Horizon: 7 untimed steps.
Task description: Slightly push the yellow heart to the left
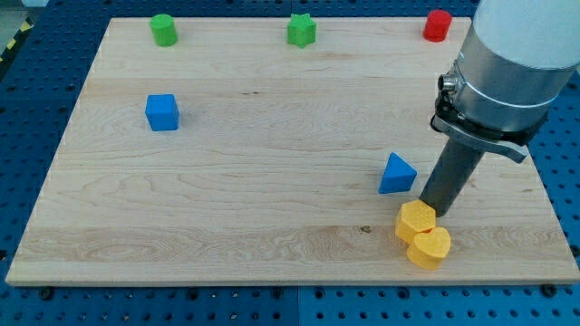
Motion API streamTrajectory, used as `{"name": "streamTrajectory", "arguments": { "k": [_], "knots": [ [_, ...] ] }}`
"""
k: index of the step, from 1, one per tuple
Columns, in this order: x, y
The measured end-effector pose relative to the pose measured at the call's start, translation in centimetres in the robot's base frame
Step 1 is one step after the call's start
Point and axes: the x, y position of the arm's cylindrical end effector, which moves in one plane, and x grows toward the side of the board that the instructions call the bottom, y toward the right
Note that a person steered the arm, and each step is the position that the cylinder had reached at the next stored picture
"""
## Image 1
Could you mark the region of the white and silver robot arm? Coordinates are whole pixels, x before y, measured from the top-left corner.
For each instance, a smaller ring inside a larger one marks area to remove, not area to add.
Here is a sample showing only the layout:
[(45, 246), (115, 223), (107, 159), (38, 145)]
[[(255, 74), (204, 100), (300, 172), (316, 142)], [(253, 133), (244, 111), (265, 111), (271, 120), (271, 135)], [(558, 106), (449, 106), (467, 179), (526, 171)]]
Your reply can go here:
[(449, 71), (431, 126), (451, 163), (485, 152), (520, 163), (579, 66), (577, 0), (483, 0)]

